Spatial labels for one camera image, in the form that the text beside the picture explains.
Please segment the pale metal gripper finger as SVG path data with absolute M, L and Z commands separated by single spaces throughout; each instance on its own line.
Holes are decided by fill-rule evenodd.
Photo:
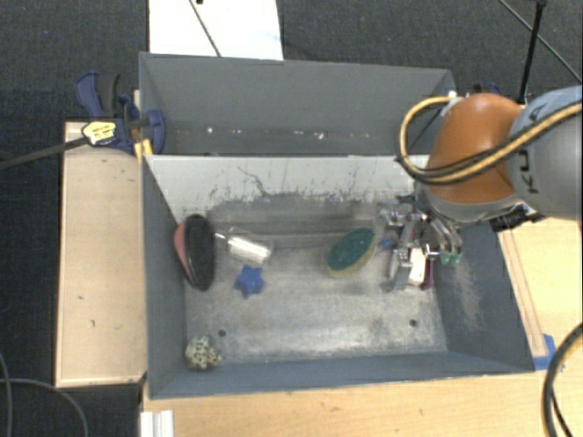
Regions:
M 388 261 L 385 280 L 381 283 L 383 292 L 404 290 L 409 280 L 411 263 L 408 249 L 392 249 Z

